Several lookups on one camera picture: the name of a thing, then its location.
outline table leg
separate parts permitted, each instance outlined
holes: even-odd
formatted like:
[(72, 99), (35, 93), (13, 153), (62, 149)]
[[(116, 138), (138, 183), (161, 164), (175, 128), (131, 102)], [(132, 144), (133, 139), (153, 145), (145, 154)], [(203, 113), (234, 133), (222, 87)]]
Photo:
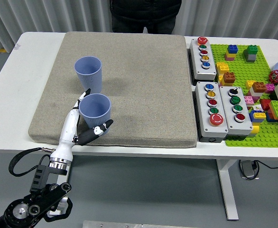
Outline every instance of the table leg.
[(239, 220), (229, 175), (229, 168), (236, 161), (237, 160), (217, 160), (218, 173), (228, 220)]

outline person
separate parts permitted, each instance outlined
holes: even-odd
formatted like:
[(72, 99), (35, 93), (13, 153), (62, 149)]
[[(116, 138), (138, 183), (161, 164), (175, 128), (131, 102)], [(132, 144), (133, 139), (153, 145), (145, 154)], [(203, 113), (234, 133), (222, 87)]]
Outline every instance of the person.
[(181, 0), (110, 0), (112, 31), (172, 34)]

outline gray floor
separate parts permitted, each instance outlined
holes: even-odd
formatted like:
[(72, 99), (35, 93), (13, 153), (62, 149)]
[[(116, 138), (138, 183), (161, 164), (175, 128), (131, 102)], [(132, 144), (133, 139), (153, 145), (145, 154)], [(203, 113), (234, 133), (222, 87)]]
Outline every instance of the gray floor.
[[(0, 69), (8, 54), (0, 54)], [(0, 152), (0, 215), (29, 193), (34, 173), (13, 177), (14, 152)], [(36, 165), (39, 154), (20, 161), (16, 172)], [(278, 161), (264, 161), (278, 166)], [(278, 170), (261, 165), (259, 180), (230, 168), (239, 221), (227, 221), (215, 160), (75, 156), (70, 174), (74, 207), (68, 219), (37, 228), (81, 228), (84, 220), (197, 228), (278, 227)]]

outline white table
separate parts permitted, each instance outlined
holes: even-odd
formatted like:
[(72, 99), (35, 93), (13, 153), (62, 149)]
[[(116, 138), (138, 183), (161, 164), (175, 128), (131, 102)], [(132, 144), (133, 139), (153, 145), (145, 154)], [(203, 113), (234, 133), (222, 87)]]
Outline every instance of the white table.
[[(0, 150), (22, 151), (35, 147), (55, 148), (35, 143), (28, 128), (43, 93), (64, 33), (24, 33), (0, 72)], [(186, 37), (189, 48), (192, 38)], [(278, 40), (249, 38), (209, 38), (211, 44), (259, 45), (268, 65), (278, 62)], [(228, 168), (238, 159), (278, 160), (278, 148), (227, 147), (222, 143), (200, 143), (190, 149), (74, 146), (75, 155), (175, 157), (216, 159), (228, 220), (238, 220)]]

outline black jacket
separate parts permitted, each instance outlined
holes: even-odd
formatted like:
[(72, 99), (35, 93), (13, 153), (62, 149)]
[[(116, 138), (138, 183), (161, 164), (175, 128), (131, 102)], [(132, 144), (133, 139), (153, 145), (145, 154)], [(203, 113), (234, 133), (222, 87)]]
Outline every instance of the black jacket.
[(110, 0), (111, 13), (117, 19), (141, 23), (159, 23), (175, 17), (181, 0)]

